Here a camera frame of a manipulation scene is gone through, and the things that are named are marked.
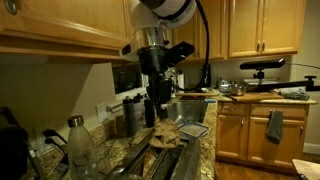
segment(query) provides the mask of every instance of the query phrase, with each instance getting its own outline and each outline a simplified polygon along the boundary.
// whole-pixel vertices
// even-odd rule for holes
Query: upper cabinet
[[[229,57],[294,54],[305,0],[231,0]]]
[[[210,59],[224,59],[227,52],[227,0],[201,0],[210,33]],[[200,13],[185,25],[173,30],[173,44],[185,41],[195,46],[195,52],[187,61],[204,59],[206,54],[206,30]]]
[[[126,0],[12,2],[16,15],[0,4],[1,37],[119,50],[131,36]]]

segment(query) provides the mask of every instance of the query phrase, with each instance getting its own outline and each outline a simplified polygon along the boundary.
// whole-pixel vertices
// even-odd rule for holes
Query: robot
[[[141,73],[148,76],[148,96],[160,120],[168,118],[166,105],[173,86],[164,72],[194,52],[194,47],[185,42],[166,48],[169,42],[164,40],[163,31],[187,23],[197,6],[203,12],[199,0],[131,0],[134,37],[120,50],[120,56],[140,62]]]

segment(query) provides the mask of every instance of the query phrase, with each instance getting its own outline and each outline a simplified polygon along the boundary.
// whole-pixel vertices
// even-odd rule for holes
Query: wall
[[[308,0],[306,7],[306,14],[304,20],[303,39],[301,43],[301,50],[298,55],[292,57],[284,57],[287,61],[293,63],[303,63],[320,67],[320,1]],[[219,76],[224,79],[239,81],[244,78],[252,78],[254,70],[240,70],[239,65],[242,62],[254,61],[258,58],[250,58],[243,60],[228,60],[222,62],[212,62],[212,84],[216,83]],[[188,76],[189,84],[196,84],[199,82],[201,75],[202,64],[182,64],[177,69],[182,69]],[[305,75],[316,75],[320,79],[320,71],[301,66],[285,65],[281,69],[265,70],[266,77],[279,77],[280,80],[298,81],[304,80]],[[320,92],[309,92],[310,98],[320,102]],[[305,138],[304,151],[310,153],[320,154],[320,105],[310,106],[308,126]]]
[[[212,84],[214,85],[219,77],[223,79],[241,82],[242,79],[252,79],[253,74],[256,74],[256,70],[241,70],[240,64],[248,61],[257,61],[257,60],[269,60],[269,59],[280,59],[285,58],[287,61],[291,61],[289,56],[279,56],[272,58],[248,58],[241,60],[228,60],[228,61],[217,61],[211,62],[211,79]],[[177,69],[182,69],[183,72],[188,76],[189,84],[197,84],[201,76],[201,68],[203,63],[199,64],[182,64],[177,67]],[[290,76],[290,66],[283,66],[281,69],[265,69],[265,77],[278,77],[279,80],[288,81]]]
[[[0,65],[0,106],[11,109],[33,145],[33,128],[49,124],[67,138],[68,117],[83,115],[85,126],[91,130],[99,125],[95,105],[115,101],[110,63],[41,64],[38,62],[43,63],[45,58],[19,55],[0,59],[18,60],[18,64],[33,62]]]
[[[308,0],[304,21],[304,32],[301,51],[293,56],[293,63],[302,63],[320,67],[320,1]],[[320,85],[320,71],[301,66],[292,66],[290,80],[302,80],[305,75],[316,75],[318,77],[317,85]],[[310,92],[310,98],[320,102],[320,92]],[[320,154],[320,105],[310,107],[309,122],[306,133],[306,144],[304,151]]]

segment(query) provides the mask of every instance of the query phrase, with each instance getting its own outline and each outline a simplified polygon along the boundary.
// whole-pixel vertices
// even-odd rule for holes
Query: wall outlet
[[[37,143],[37,152],[39,154],[43,154],[45,153],[46,151],[49,151],[50,149],[54,148],[55,146],[52,145],[52,144],[46,144],[44,141],[45,141],[45,136],[42,134],[42,132],[46,129],[54,129],[54,123],[47,123],[47,124],[44,124],[42,126],[38,126],[38,127],[35,127],[33,130],[34,130],[34,133],[36,135],[36,143]]]
[[[107,120],[108,114],[107,114],[107,106],[105,103],[96,105],[96,112],[98,116],[98,121],[100,123]]]

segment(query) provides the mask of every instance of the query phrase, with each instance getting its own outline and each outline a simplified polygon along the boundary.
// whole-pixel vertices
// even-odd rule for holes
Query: floor
[[[320,163],[320,155],[304,154],[303,159]],[[296,180],[291,174],[225,162],[216,162],[215,167],[219,180]]]

